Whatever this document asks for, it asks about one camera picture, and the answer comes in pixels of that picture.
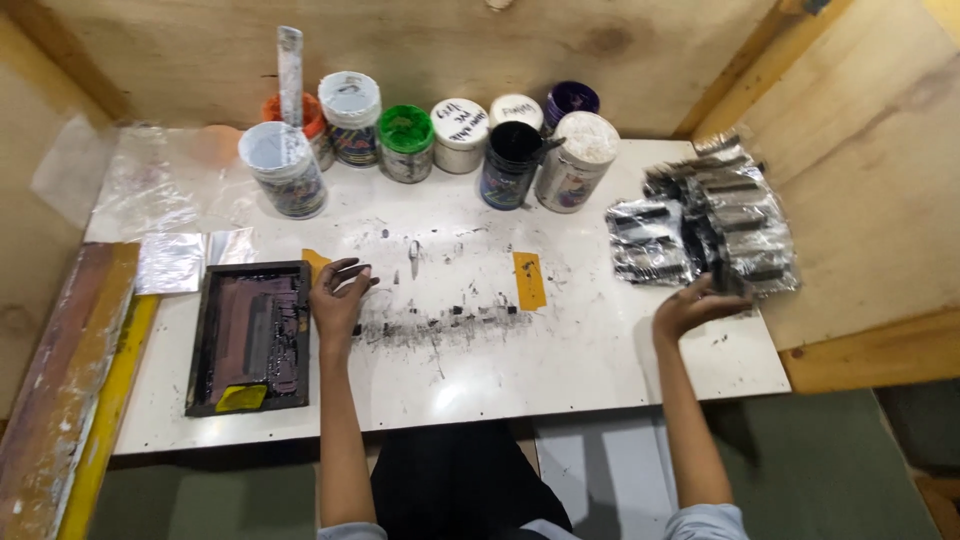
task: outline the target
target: ink tray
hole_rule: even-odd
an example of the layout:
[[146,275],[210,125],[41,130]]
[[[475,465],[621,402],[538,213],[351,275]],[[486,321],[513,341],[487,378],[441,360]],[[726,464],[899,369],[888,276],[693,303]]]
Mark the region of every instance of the ink tray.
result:
[[310,265],[207,266],[186,415],[307,405]]

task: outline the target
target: purple ink jar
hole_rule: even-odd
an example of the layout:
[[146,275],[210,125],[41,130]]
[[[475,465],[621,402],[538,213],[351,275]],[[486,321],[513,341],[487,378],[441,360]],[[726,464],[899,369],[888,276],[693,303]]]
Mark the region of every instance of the purple ink jar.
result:
[[597,113],[600,111],[600,96],[593,88],[576,81],[557,83],[546,94],[546,110],[543,112],[544,136],[557,129],[560,119],[575,110]]

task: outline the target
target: hand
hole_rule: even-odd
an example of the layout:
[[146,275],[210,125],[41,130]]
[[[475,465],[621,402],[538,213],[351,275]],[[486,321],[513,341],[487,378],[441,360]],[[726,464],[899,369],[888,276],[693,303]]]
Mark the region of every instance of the hand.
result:
[[663,301],[654,315],[654,337],[680,340],[700,325],[735,315],[753,305],[749,295],[716,296],[710,290],[710,274],[703,274],[684,290]]
[[[310,289],[310,310],[320,331],[321,347],[342,346],[349,350],[350,336],[357,324],[360,298],[380,282],[379,278],[370,277],[371,268],[368,264],[354,266],[359,260],[341,258],[329,263]],[[354,278],[356,281],[340,286]]]

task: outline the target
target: white tabletop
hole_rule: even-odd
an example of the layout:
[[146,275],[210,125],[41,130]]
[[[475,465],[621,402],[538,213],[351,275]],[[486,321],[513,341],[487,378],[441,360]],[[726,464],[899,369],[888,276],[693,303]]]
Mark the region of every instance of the white tabletop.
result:
[[[691,156],[687,142],[624,140],[606,178],[574,214],[542,208],[532,190],[529,208],[492,209],[478,195],[478,172],[435,168],[408,185],[376,168],[337,163],[324,173],[327,207],[313,219],[283,218],[259,194],[251,216],[257,261],[300,259],[300,250],[311,248],[332,259],[359,257],[382,279],[362,305],[364,334],[354,338],[349,360],[362,430],[656,404],[650,320],[673,289],[613,276],[603,211],[618,198],[642,197],[643,167]],[[115,239],[108,216],[95,213],[87,240]],[[415,280],[413,240],[423,254]],[[502,308],[517,305],[511,251],[540,256],[545,307],[515,315]],[[455,306],[463,309],[456,317]],[[317,436],[316,328],[309,406],[183,415],[199,307],[199,293],[160,303],[114,452]],[[469,323],[452,324],[471,314]],[[417,330],[432,319],[443,330]],[[393,335],[382,334],[385,324],[397,327]],[[759,316],[707,324],[682,347],[700,399],[790,389]]]

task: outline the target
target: green ink jar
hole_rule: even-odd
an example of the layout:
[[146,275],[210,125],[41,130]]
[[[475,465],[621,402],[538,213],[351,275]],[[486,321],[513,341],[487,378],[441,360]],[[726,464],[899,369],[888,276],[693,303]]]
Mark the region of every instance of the green ink jar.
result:
[[381,161],[390,178],[416,184],[433,168],[433,122],[413,105],[397,105],[383,111],[377,123]]

